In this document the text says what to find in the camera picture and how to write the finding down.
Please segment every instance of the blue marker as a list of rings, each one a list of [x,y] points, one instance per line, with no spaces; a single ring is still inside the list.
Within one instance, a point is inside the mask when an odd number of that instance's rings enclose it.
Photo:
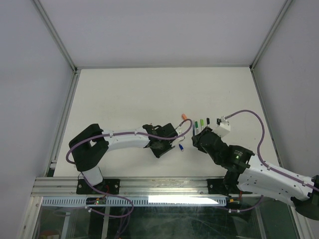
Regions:
[[[181,146],[181,144],[179,144],[178,146],[179,146],[180,150],[183,152],[184,151],[183,146]]]

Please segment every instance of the black mounting bracket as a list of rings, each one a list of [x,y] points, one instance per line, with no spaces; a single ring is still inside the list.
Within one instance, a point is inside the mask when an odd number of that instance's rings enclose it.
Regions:
[[[103,181],[94,186],[99,191],[108,192],[110,194],[118,195],[120,192],[120,179],[103,179]],[[87,185],[84,179],[78,180],[78,185],[76,188],[76,194],[78,195],[90,195],[99,194]]]
[[[208,194],[222,194],[230,197],[229,194],[240,194],[237,187],[226,188],[223,178],[207,179]],[[251,192],[242,192],[243,194],[252,194]]]

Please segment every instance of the white wall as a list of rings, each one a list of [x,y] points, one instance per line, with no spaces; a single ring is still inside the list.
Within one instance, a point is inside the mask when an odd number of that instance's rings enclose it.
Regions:
[[[248,66],[285,0],[41,0],[78,67]]]
[[[295,1],[256,68],[280,159],[309,176],[319,174],[318,12],[317,0]]]
[[[30,0],[0,3],[0,234],[15,238],[44,172],[71,70]]]

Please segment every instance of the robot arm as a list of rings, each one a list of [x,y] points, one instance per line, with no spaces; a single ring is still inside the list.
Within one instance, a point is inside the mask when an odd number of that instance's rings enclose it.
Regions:
[[[177,137],[181,134],[180,126],[176,129],[168,123],[163,127],[146,124],[142,127],[132,130],[112,131],[103,130],[95,123],[88,126],[69,142],[69,147],[73,148],[76,144],[91,137],[96,139],[87,141],[76,146],[72,150],[72,156],[75,166],[79,172],[82,172],[90,184],[97,185],[103,181],[103,176],[97,164],[106,152],[115,149],[138,147],[150,148],[155,157],[160,158],[163,154],[173,149],[175,146],[172,140],[161,140],[149,137],[143,134],[155,135],[164,138]]]
[[[221,140],[220,135],[208,127],[193,136],[192,141],[193,146],[208,153],[215,164],[228,170],[223,181],[226,194],[231,189],[237,189],[264,195],[296,207],[296,211],[307,218],[319,220],[319,192],[307,186],[318,188],[318,175],[310,178],[270,163],[267,163],[266,167],[252,151],[237,145],[228,146]],[[298,178],[303,183],[270,168]]]

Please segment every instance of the marker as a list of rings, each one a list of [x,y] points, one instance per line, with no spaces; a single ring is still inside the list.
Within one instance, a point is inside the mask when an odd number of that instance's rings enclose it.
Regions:
[[[201,128],[201,131],[203,131],[203,129],[204,129],[204,120],[203,119],[200,119],[200,128]]]
[[[179,146],[180,150],[183,152],[184,151],[183,146],[181,146],[181,144],[179,144],[178,146]]]
[[[195,124],[193,123],[193,136],[195,136]]]
[[[183,120],[187,119],[187,116],[185,114],[182,114],[181,117],[183,118]]]
[[[198,130],[198,122],[195,121],[195,128],[196,128],[196,134],[199,134],[199,130]]]

